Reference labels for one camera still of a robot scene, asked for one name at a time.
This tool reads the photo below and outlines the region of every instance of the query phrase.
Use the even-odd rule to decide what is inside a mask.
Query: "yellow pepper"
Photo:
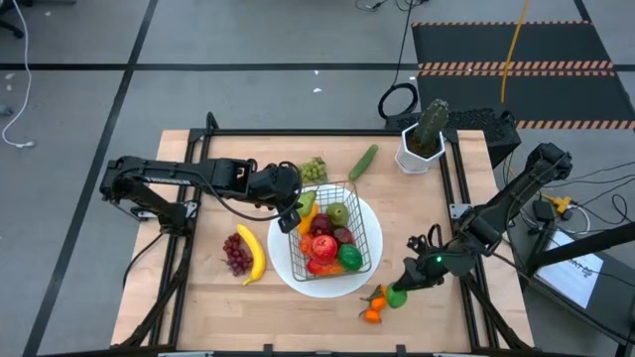
[[[308,216],[302,217],[300,220],[300,224],[298,225],[298,233],[307,234],[309,233],[309,229],[311,228],[311,221],[314,220],[314,217],[319,213],[319,206],[314,202],[314,206],[311,208],[311,213]]]

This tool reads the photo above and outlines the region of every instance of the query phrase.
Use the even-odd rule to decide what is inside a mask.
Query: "metal wire basket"
[[[336,278],[352,274],[366,273],[370,271],[370,249],[364,231],[364,222],[361,217],[361,208],[359,206],[359,198],[357,197],[357,188],[351,181],[329,182],[325,184],[309,185],[303,187],[303,192],[315,190],[317,192],[316,203],[319,206],[319,212],[325,213],[326,208],[331,203],[344,203],[348,208],[348,224],[346,228],[350,230],[355,239],[355,246],[359,249],[362,257],[362,266],[355,272],[344,272],[337,275],[317,276],[307,271],[307,262],[309,257],[304,255],[300,248],[301,235],[298,229],[294,229],[289,233],[289,249],[291,250],[291,268],[294,279],[298,282],[308,282],[326,278]]]

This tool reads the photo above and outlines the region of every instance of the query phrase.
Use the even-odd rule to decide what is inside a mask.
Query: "wooden table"
[[[182,161],[187,137],[188,131],[165,131],[157,160]],[[254,158],[264,166],[284,160],[301,163],[321,156],[326,161],[329,180],[346,179],[358,158],[371,143],[376,143],[379,152],[375,161],[356,185],[359,195],[380,221],[384,249],[381,261],[374,262],[379,267],[368,283],[345,297],[321,299],[297,293],[280,279],[271,264],[261,281],[243,287],[243,277],[233,277],[221,262],[223,241],[234,233],[237,223],[243,223],[260,238],[266,251],[269,223],[245,221],[226,211],[213,197],[203,195],[178,348],[261,351],[263,344],[272,343],[276,351],[388,352],[395,351],[396,344],[405,344],[409,352],[469,351],[459,283],[451,275],[440,287],[409,293],[408,303],[400,309],[385,311],[380,325],[367,324],[357,316],[365,307],[359,298],[367,297],[377,285],[394,282],[403,274],[403,258],[413,256],[406,247],[410,236],[425,233],[432,224],[439,223],[444,239],[450,237],[439,164],[422,176],[402,174],[394,161],[399,139],[396,136],[212,137],[210,158]],[[459,132],[459,139],[472,203],[486,202],[498,189],[483,134]],[[447,154],[451,158],[451,148]],[[453,160],[448,163],[454,195],[458,197]],[[155,184],[153,189],[167,200],[176,199],[176,186]],[[235,201],[230,204],[246,213],[258,214],[253,205]],[[142,223],[134,254],[158,231],[156,221]],[[164,239],[130,272],[113,343],[130,335],[157,297],[166,247]],[[512,259],[505,245],[500,245],[497,252]],[[518,335],[533,344],[514,270],[493,257],[484,260],[484,267],[494,305]],[[486,345],[480,305],[476,300],[474,305],[480,342]],[[169,305],[162,342],[167,341],[171,315]]]

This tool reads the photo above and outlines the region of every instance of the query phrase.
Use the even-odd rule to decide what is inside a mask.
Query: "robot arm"
[[[167,202],[145,183],[196,186],[219,200],[232,198],[256,207],[276,208],[284,233],[300,223],[296,208],[302,179],[291,163],[269,164],[257,171],[254,160],[207,159],[184,164],[126,156],[108,162],[99,187],[103,200],[118,204],[121,199],[129,199],[157,215],[162,232],[186,235],[190,230],[187,208]]]
[[[465,276],[478,255],[490,256],[503,239],[508,222],[520,213],[545,184],[566,179],[572,170],[571,155],[554,144],[541,144],[529,155],[525,169],[489,202],[466,210],[452,229],[456,239],[443,246],[412,237],[408,247],[418,258],[406,258],[406,272],[394,285],[396,291],[431,288],[444,282],[448,272]],[[432,243],[433,229],[429,233]]]

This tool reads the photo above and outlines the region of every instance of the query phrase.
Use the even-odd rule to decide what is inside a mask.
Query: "yellow banana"
[[[247,243],[249,250],[251,251],[251,255],[254,257],[254,266],[251,268],[251,273],[249,273],[249,278],[242,283],[242,285],[247,285],[249,283],[256,282],[260,280],[262,275],[265,273],[265,266],[267,265],[267,257],[265,256],[265,252],[262,250],[262,246],[260,242],[254,236],[253,233],[249,230],[249,228],[245,227],[242,224],[238,224],[236,226],[236,231],[242,237],[242,239]]]

